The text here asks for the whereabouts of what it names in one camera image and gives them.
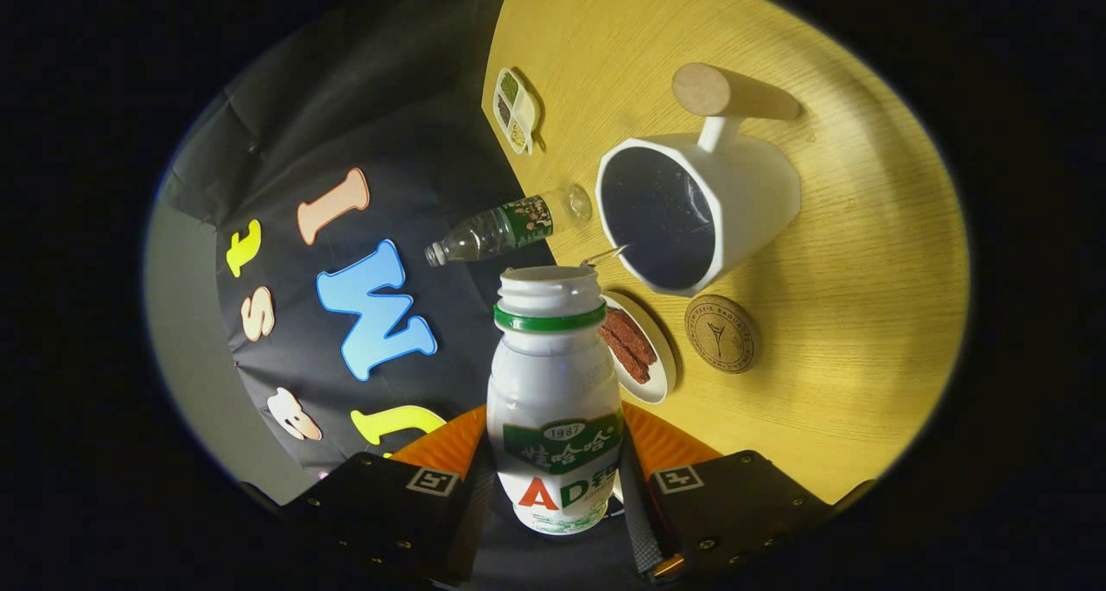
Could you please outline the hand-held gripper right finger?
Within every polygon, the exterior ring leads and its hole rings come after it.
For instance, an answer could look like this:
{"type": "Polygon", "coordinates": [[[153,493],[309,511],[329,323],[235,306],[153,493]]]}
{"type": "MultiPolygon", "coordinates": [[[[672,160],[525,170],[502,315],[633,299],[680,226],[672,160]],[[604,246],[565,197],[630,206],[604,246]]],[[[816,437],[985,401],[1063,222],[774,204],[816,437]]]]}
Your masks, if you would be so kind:
{"type": "Polygon", "coordinates": [[[620,414],[620,498],[653,585],[732,574],[837,512],[758,452],[716,452],[636,405],[620,414]]]}

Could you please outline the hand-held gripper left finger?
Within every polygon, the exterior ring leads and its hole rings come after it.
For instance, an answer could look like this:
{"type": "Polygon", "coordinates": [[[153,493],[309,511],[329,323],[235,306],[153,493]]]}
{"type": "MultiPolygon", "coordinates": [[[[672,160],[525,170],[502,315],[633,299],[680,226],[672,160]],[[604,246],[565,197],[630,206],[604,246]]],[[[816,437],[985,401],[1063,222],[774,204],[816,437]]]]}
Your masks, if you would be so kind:
{"type": "Polygon", "coordinates": [[[349,561],[456,584],[473,576],[494,483],[480,406],[392,457],[355,454],[276,515],[349,561]]]}

